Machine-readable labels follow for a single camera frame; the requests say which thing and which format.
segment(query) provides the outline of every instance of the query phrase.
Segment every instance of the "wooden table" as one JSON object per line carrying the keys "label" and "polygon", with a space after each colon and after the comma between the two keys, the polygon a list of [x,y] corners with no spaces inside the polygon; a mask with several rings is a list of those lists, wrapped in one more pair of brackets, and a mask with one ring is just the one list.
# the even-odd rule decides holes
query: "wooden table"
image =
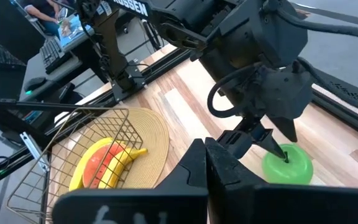
{"label": "wooden table", "polygon": [[[144,63],[154,63],[173,49],[173,46],[168,45],[145,59]],[[194,138],[218,138],[225,129],[233,129],[241,120],[239,117],[216,118],[208,112],[206,99],[213,85],[213,79],[199,62],[187,60],[149,84],[136,96],[117,105],[127,108],[149,108],[165,118],[170,132],[171,147],[158,182],[176,166]],[[357,108],[344,103],[320,87],[313,88],[358,112]],[[86,103],[110,89],[110,84],[106,84],[78,104]],[[232,107],[226,97],[219,96],[215,97],[214,106],[219,110]],[[264,117],[262,123],[266,128],[275,128],[273,136],[278,143],[289,142],[268,118]],[[312,103],[295,120],[295,126],[297,144],[313,161],[314,176],[311,184],[358,187],[357,131]],[[264,178],[261,159],[265,153],[263,149],[253,146],[240,161],[252,172]]]}

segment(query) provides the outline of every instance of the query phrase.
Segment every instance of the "banana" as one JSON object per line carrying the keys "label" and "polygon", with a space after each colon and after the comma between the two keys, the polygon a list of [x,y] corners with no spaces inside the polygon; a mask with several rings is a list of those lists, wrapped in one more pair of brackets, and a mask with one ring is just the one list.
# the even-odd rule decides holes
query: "banana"
{"label": "banana", "polygon": [[109,163],[108,169],[103,174],[101,182],[99,183],[100,189],[116,187],[119,176],[121,175],[124,166],[128,165],[138,156],[146,154],[147,149],[131,149],[127,148],[125,151],[118,153]]}
{"label": "banana", "polygon": [[100,147],[109,145],[113,141],[114,141],[113,138],[104,138],[104,139],[100,139],[99,141],[94,143],[91,147],[89,147],[89,149],[83,154],[82,158],[77,164],[77,167],[74,170],[73,177],[71,178],[70,184],[68,186],[68,191],[72,191],[84,187],[82,183],[82,174],[85,170],[86,163]]}

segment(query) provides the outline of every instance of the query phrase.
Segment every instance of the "green object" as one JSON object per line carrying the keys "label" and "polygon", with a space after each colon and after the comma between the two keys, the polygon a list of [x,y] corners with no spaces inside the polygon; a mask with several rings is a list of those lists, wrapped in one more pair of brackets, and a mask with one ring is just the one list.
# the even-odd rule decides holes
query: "green object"
{"label": "green object", "polygon": [[313,165],[307,153],[295,144],[282,144],[288,153],[289,162],[267,153],[262,160],[266,181],[274,184],[309,184],[313,176]]}

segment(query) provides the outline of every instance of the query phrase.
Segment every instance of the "wire basket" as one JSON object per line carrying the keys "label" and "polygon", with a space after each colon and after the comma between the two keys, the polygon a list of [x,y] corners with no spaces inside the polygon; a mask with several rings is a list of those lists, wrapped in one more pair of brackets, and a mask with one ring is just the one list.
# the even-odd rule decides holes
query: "wire basket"
{"label": "wire basket", "polygon": [[[52,223],[53,206],[73,185],[121,188],[132,167],[132,152],[142,147],[142,138],[128,120],[128,109],[82,108],[69,119],[78,113],[85,118],[61,126],[7,201],[10,210],[32,223]],[[99,156],[90,159],[96,151]],[[90,167],[87,173],[80,172],[84,164]],[[77,174],[81,181],[76,181]]]}

